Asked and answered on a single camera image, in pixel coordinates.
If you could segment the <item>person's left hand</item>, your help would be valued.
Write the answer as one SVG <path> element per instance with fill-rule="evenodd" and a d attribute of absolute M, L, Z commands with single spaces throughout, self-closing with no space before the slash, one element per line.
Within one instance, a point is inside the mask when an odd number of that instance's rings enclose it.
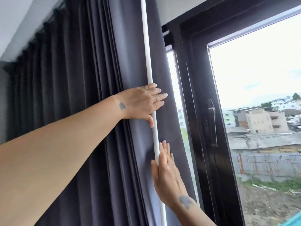
<path fill-rule="evenodd" d="M 143 115 L 151 114 L 164 105 L 164 99 L 153 101 L 152 95 L 163 94 L 160 88 L 144 90 L 144 86 L 124 90 L 116 95 L 122 119 L 143 120 Z"/>

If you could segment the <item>person's right hand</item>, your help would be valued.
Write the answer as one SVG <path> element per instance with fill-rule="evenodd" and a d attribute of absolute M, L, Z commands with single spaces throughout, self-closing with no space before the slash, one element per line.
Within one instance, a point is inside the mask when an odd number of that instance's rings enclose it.
<path fill-rule="evenodd" d="M 181 178 L 180 172 L 175 165 L 173 154 L 171 153 L 171 164 L 167 168 L 163 167 L 163 141 L 159 143 L 160 147 L 160 178 L 153 180 L 156 193 L 160 200 L 170 209 L 175 203 L 175 199 L 185 195 L 189 196 Z"/>

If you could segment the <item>white curtain wand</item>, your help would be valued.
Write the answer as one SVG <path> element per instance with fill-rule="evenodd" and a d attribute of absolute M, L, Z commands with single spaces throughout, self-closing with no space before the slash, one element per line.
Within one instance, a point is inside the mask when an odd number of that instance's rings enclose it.
<path fill-rule="evenodd" d="M 142 14 L 142 24 L 143 24 L 144 45 L 145 45 L 147 78 L 148 78 L 148 84 L 151 84 L 151 83 L 153 83 L 153 76 L 152 76 L 152 66 L 151 66 L 151 54 L 150 54 L 150 42 L 149 42 L 149 33 L 148 33 L 146 0 L 141 0 L 141 14 Z M 159 163 L 160 163 L 160 147 L 159 147 L 156 112 L 154 111 L 151 114 L 151 116 L 154 121 L 152 133 L 153 133 L 155 161 L 156 161 L 157 165 L 159 165 Z M 159 205 L 160 205 L 161 226 L 167 226 L 165 204 L 162 201 L 160 201 Z"/>

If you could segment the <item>person's right forearm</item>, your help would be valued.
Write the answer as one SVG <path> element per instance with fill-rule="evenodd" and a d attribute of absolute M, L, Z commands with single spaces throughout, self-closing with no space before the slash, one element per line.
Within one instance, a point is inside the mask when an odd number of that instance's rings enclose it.
<path fill-rule="evenodd" d="M 171 209 L 182 226 L 217 226 L 189 196 L 176 198 Z"/>

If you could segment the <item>person's left forearm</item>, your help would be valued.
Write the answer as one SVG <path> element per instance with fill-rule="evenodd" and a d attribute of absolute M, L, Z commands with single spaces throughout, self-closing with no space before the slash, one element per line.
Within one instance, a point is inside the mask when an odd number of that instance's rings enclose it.
<path fill-rule="evenodd" d="M 111 96 L 0 145 L 0 226 L 34 226 L 122 118 Z"/>

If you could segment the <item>dark grey curtain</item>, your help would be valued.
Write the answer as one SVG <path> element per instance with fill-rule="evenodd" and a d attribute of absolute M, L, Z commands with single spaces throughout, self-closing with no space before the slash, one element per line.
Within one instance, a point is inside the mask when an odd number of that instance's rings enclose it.
<path fill-rule="evenodd" d="M 141 0 L 64 0 L 9 73 L 7 140 L 147 85 Z M 0 226 L 161 226 L 152 129 L 121 120 L 37 219 Z"/>

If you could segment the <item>grey corrugated roof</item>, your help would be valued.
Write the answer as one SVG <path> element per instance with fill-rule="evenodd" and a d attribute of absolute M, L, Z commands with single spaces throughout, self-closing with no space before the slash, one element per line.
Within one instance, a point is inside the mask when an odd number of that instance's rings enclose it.
<path fill-rule="evenodd" d="M 251 133 L 227 131 L 229 148 L 236 153 L 301 154 L 301 132 Z"/>

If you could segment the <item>beige building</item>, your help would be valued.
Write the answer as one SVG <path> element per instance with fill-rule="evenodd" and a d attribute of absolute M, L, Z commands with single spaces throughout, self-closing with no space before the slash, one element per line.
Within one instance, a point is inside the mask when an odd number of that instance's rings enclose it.
<path fill-rule="evenodd" d="M 279 107 L 254 108 L 246 111 L 251 133 L 286 133 L 289 131 L 285 113 Z"/>

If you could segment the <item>teal object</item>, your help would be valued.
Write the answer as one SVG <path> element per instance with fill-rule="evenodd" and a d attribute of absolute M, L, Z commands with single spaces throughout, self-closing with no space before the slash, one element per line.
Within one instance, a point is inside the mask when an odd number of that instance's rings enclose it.
<path fill-rule="evenodd" d="M 301 211 L 279 226 L 301 226 Z"/>

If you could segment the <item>black window frame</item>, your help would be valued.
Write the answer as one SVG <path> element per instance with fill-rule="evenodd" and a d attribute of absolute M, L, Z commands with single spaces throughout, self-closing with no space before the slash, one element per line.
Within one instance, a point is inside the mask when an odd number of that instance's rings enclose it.
<path fill-rule="evenodd" d="M 301 0 L 206 0 L 162 26 L 177 55 L 199 200 L 217 226 L 245 221 L 207 45 L 295 7 Z M 216 109 L 218 147 L 210 144 L 208 99 Z"/>

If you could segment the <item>grey concrete fence wall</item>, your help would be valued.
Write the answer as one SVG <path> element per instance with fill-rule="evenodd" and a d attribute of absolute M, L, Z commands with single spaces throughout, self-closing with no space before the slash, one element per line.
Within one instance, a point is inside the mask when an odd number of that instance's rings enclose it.
<path fill-rule="evenodd" d="M 284 182 L 301 179 L 301 153 L 236 153 L 232 163 L 242 182 Z"/>

